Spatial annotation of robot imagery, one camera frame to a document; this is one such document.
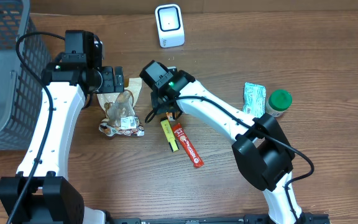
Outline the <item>orange Kleenex tissue pack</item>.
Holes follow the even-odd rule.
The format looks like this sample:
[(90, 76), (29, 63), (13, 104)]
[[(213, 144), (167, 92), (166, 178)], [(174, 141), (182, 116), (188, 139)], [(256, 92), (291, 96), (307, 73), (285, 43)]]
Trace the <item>orange Kleenex tissue pack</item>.
[(175, 112), (166, 112), (166, 116), (169, 121), (175, 121), (177, 119)]

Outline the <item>yellow black marker pen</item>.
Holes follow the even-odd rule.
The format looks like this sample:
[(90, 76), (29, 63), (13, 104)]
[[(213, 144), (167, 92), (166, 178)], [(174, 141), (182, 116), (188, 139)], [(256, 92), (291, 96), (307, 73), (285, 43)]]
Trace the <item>yellow black marker pen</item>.
[(170, 146), (171, 151), (172, 152), (179, 151), (179, 148), (178, 148), (175, 136), (173, 134), (172, 128), (170, 126), (169, 120), (167, 118), (162, 118), (160, 120), (160, 124), (161, 124), (161, 126), (163, 128), (165, 137), (166, 137), (166, 139), (168, 141), (168, 144)]

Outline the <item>brown cookie snack bag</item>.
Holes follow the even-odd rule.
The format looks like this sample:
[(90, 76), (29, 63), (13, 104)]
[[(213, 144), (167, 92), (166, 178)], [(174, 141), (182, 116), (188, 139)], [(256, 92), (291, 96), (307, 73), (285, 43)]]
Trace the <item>brown cookie snack bag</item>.
[(134, 106), (142, 89), (141, 78), (124, 81), (122, 93), (98, 94), (98, 101), (106, 117), (99, 124), (99, 130), (106, 136), (144, 136), (144, 127), (135, 114)]

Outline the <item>red snack bar wrapper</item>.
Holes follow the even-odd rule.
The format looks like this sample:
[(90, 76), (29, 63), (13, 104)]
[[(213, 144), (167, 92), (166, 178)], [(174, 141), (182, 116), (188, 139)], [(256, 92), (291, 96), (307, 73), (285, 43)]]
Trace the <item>red snack bar wrapper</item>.
[(183, 149), (185, 150), (185, 152), (188, 154), (188, 157), (192, 161), (193, 166), (195, 168), (202, 167), (204, 165), (204, 162), (203, 162), (202, 158), (199, 156), (199, 154), (197, 153), (194, 146), (192, 145), (190, 139), (184, 132), (184, 129), (182, 128), (180, 123), (177, 123), (176, 125), (174, 125), (173, 133), (174, 133), (175, 137), (179, 140), (179, 142), (180, 142), (181, 146), (183, 147)]

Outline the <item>teal wet wipes pack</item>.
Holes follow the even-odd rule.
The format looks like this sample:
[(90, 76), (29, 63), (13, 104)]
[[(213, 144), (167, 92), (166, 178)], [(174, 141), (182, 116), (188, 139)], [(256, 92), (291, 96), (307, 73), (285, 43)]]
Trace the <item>teal wet wipes pack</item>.
[(265, 113), (266, 89), (262, 85), (246, 82), (244, 84), (243, 112), (257, 118)]

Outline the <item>green lid glass jar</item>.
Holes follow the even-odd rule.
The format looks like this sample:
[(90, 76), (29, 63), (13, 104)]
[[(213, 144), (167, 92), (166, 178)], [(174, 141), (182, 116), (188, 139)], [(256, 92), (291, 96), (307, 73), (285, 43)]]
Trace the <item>green lid glass jar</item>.
[(291, 94), (286, 90), (275, 90), (265, 104), (265, 112), (277, 118), (289, 109), (293, 101)]

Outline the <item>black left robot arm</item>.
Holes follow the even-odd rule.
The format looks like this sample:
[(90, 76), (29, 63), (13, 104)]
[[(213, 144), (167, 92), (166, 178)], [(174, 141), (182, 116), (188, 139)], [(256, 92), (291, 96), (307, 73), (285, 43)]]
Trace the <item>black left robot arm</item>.
[(109, 223), (108, 212), (88, 208), (68, 181), (68, 156), (76, 121), (93, 94), (121, 93), (121, 67), (102, 65), (99, 37), (68, 30), (65, 50), (34, 75), (42, 106), (30, 146), (15, 176), (1, 177), (0, 201), (8, 223)]

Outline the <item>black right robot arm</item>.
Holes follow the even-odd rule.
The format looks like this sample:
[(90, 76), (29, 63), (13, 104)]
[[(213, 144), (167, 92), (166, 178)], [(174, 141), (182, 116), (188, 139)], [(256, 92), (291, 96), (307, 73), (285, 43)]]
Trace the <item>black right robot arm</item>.
[(140, 77), (156, 100), (146, 122), (168, 108), (202, 120), (231, 143), (239, 172), (263, 192), (270, 221), (304, 222), (291, 187), (292, 161), (297, 152), (273, 116), (246, 114), (214, 96), (189, 73), (154, 60), (142, 69)]

